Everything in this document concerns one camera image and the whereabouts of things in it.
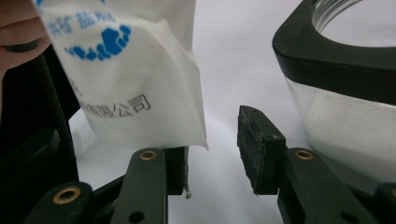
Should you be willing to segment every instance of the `black plastic frame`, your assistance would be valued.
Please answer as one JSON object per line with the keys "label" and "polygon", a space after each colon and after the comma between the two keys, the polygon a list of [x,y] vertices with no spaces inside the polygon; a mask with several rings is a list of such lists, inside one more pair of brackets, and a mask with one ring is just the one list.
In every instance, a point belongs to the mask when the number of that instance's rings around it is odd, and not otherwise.
{"label": "black plastic frame", "polygon": [[273,48],[284,75],[297,83],[396,105],[396,48],[340,44],[319,33],[360,0],[304,0],[277,30]]}

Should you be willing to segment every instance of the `plastic bag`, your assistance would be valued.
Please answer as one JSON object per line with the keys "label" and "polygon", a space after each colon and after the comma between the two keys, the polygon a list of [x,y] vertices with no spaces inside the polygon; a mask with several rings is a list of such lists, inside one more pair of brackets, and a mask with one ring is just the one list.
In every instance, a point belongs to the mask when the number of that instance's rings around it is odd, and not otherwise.
{"label": "plastic bag", "polygon": [[33,0],[92,129],[133,149],[204,146],[195,0]]}

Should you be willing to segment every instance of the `human finger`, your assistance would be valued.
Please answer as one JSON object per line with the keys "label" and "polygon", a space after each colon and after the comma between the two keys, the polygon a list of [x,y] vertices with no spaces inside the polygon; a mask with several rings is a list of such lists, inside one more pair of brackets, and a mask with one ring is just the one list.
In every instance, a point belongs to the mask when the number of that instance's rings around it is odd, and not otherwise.
{"label": "human finger", "polygon": [[40,55],[50,45],[47,36],[37,39],[37,47],[26,52],[11,52],[4,47],[0,47],[0,71],[8,70],[27,63]]}
{"label": "human finger", "polygon": [[19,21],[36,18],[35,7],[30,0],[1,0],[0,27],[8,26]]}
{"label": "human finger", "polygon": [[0,28],[0,45],[25,44],[46,35],[47,33],[39,18],[20,21]]}

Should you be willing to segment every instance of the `white background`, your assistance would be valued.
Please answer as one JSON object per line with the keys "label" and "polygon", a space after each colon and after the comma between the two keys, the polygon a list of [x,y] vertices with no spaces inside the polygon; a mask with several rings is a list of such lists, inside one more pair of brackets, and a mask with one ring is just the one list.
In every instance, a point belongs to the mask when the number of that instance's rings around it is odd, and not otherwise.
{"label": "white background", "polygon": [[[171,224],[283,223],[276,196],[256,196],[236,145],[240,105],[260,109],[286,136],[309,147],[272,49],[298,0],[197,0],[193,50],[201,70],[209,150],[190,147],[192,197],[169,197]],[[72,125],[80,180],[95,189],[124,175],[133,151],[111,146],[84,116]]]}

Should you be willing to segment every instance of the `clear plastic container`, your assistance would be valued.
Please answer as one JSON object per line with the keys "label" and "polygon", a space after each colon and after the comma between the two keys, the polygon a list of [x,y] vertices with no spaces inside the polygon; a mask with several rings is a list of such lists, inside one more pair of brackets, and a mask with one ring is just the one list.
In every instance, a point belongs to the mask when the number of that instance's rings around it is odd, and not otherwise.
{"label": "clear plastic container", "polygon": [[378,181],[396,181],[396,106],[287,82],[315,149]]}
{"label": "clear plastic container", "polygon": [[395,9],[304,0],[273,41],[311,145],[379,182],[396,182]]}

